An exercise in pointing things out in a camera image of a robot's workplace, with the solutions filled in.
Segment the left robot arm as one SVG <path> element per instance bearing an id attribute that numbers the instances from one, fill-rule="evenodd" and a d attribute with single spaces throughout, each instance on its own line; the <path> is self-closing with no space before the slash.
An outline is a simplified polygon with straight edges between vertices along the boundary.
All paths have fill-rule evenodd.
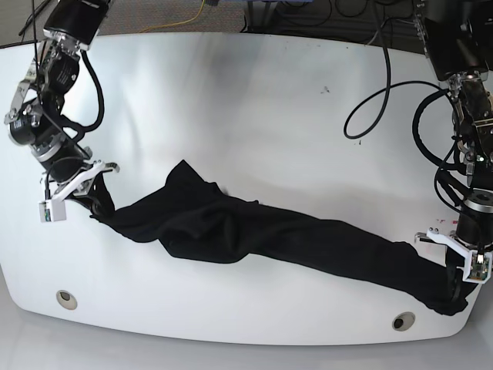
<path id="1" fill-rule="evenodd" d="M 411 132 L 436 167 L 436 196 L 458 216 L 450 234 L 430 229 L 417 237 L 447 248 L 448 290 L 456 303 L 492 275 L 492 95 L 484 85 L 492 70 L 492 3 L 421 1 L 413 17 L 438 83 L 415 110 Z M 423 112 L 440 98 L 451 107 L 453 133 L 443 158 L 425 146 L 419 131 Z"/>

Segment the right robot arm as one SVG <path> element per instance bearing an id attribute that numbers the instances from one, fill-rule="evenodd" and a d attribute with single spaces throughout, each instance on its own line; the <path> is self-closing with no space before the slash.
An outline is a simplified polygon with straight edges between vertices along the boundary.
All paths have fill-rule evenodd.
<path id="1" fill-rule="evenodd" d="M 79 145 L 87 133 L 100 127 L 105 114 L 102 87 L 87 52 L 111 6 L 111 1 L 58 2 L 43 27 L 45 40 L 35 44 L 34 58 L 5 115 L 11 141 L 29 146 L 45 170 L 45 198 L 39 204 L 43 222 L 64 220 L 67 200 L 97 217 L 115 211 L 103 175 L 119 171 L 119 166 L 92 161 L 90 148 Z M 96 120 L 88 126 L 62 113 L 65 95 L 75 85 L 81 66 L 93 81 L 98 103 Z"/>

